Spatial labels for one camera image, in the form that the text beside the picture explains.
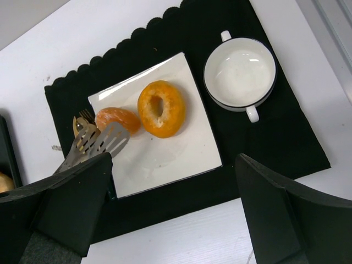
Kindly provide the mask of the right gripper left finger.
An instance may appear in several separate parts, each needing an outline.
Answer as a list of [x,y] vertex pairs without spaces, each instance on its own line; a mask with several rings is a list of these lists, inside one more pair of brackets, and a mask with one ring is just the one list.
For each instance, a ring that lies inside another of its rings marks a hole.
[[1,193],[1,263],[81,263],[112,170],[106,152]]

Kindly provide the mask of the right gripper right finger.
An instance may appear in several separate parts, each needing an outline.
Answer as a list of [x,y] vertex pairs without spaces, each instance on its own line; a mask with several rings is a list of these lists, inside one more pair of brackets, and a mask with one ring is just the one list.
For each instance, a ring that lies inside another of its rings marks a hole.
[[257,263],[351,263],[351,201],[280,175],[245,154],[236,180]]

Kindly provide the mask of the metal tongs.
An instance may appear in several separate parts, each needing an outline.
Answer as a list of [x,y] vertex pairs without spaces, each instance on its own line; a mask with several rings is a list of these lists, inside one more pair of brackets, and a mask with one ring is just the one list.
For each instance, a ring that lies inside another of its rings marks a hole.
[[66,171],[104,152],[115,157],[127,145],[129,139],[130,133],[117,122],[110,123],[102,132],[93,124],[88,124],[80,130],[64,162],[54,174]]

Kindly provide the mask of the round sesame bun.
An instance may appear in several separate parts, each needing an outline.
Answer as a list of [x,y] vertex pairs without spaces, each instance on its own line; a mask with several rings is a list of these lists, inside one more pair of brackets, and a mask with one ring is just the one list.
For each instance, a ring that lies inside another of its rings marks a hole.
[[96,114],[95,122],[100,131],[103,131],[111,122],[117,122],[126,128],[130,135],[136,134],[141,127],[140,120],[134,112],[119,107],[101,109]]

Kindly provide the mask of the glazed donut bread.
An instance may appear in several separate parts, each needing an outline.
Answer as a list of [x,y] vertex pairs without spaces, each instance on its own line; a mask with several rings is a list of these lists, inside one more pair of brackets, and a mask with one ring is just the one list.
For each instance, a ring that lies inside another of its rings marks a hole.
[[154,81],[142,90],[137,110],[145,130],[162,139],[174,136],[185,120],[181,92],[164,80]]

